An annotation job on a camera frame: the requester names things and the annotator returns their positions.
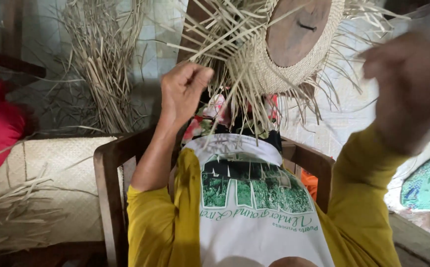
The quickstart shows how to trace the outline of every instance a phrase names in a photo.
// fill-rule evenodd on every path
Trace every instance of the yellow long-sleeve shirt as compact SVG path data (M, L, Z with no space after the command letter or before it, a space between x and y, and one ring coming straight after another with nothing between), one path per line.
M374 125L350 136L334 165L328 213L316 205L336 266L400 266L383 197L406 160L382 143ZM174 203L166 188L129 188L130 267L201 265L200 173L193 150L184 149L177 160Z

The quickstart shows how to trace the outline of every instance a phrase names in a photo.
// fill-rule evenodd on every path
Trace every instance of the orange cloth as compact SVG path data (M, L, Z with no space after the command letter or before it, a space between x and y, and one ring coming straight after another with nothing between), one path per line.
M317 177L302 169L301 182L309 191L311 197L316 201L317 197Z

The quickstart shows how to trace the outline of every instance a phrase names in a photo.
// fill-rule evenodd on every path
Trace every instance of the graphic print on t-shirt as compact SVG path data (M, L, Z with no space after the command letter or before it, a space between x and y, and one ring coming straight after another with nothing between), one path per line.
M224 209L235 194L237 207L314 212L306 189L289 171L245 153L212 156L202 169L202 207ZM235 183L235 192L229 192Z

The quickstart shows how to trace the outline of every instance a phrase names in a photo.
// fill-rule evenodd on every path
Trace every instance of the floral skirt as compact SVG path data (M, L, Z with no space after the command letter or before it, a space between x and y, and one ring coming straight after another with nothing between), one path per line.
M184 133L181 145L184 146L190 140L194 140L201 136L210 134L212 126L215 121L218 122L215 127L214 134L242 134L255 137L255 132L258 132L258 139L263 140L273 145L280 153L281 147L281 135L279 131L266 132L262 129L260 123L254 122L253 117L249 114L248 121L243 123L241 115L237 116L234 120L234 125L230 128L232 118L230 117L231 105L226 105L230 108L222 110L225 102L224 94L217 94L212 100L208 95L208 91L204 91L200 97L200 103L197 108L197 113L190 121L187 130ZM269 118L271 122L276 125L279 120L278 117L278 99L277 95L268 95L264 98L264 107L266 114L270 114Z

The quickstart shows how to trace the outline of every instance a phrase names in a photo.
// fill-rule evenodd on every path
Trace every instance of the person's left hand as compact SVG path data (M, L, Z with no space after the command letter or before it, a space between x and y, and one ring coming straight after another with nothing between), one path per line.
M162 112L159 123L178 131L196 112L200 95L214 71L192 62L181 62L161 78Z

